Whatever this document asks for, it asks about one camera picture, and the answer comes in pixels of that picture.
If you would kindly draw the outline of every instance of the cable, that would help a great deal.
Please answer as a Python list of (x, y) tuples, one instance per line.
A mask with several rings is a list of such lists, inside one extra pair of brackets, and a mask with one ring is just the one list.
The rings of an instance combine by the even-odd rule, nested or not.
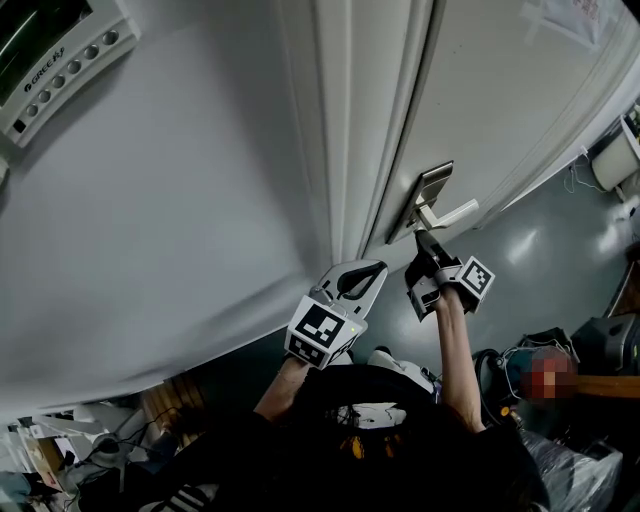
[[(598, 192), (600, 192), (601, 194), (606, 193), (606, 190), (601, 189), (600, 187), (598, 187), (597, 185), (592, 185), (591, 183), (587, 183), (585, 181), (582, 181), (580, 179), (580, 176), (578, 175), (578, 167), (577, 167), (577, 162), (580, 159), (580, 157), (576, 158), (575, 161), (573, 161), (571, 164), (569, 164), (569, 174), (565, 175), (564, 180), (562, 181), (562, 184), (564, 186), (564, 189), (569, 192), (569, 194), (573, 194), (576, 189), (575, 189), (575, 185), (574, 185), (574, 180), (576, 183), (580, 184), (580, 185), (584, 185), (585, 187), (589, 187), (589, 188), (593, 188), (595, 190), (597, 190)], [(571, 190), (567, 187), (567, 178), (571, 176)]]
[(166, 411), (161, 412), (160, 414), (158, 414), (154, 419), (152, 419), (151, 421), (145, 423), (142, 427), (140, 427), (138, 430), (136, 430), (133, 434), (131, 434), (129, 437), (126, 437), (125, 439), (122, 439), (119, 442), (124, 442), (124, 441), (129, 441), (130, 439), (132, 439), (133, 437), (135, 437), (139, 432), (141, 431), (145, 431), (146, 433), (146, 429), (149, 428), (149, 425), (151, 425), (152, 423), (155, 423), (156, 421), (158, 421), (162, 416), (164, 416), (165, 414), (167, 414), (169, 411), (175, 409), (176, 411), (180, 412), (180, 409), (178, 409), (177, 407), (169, 407)]

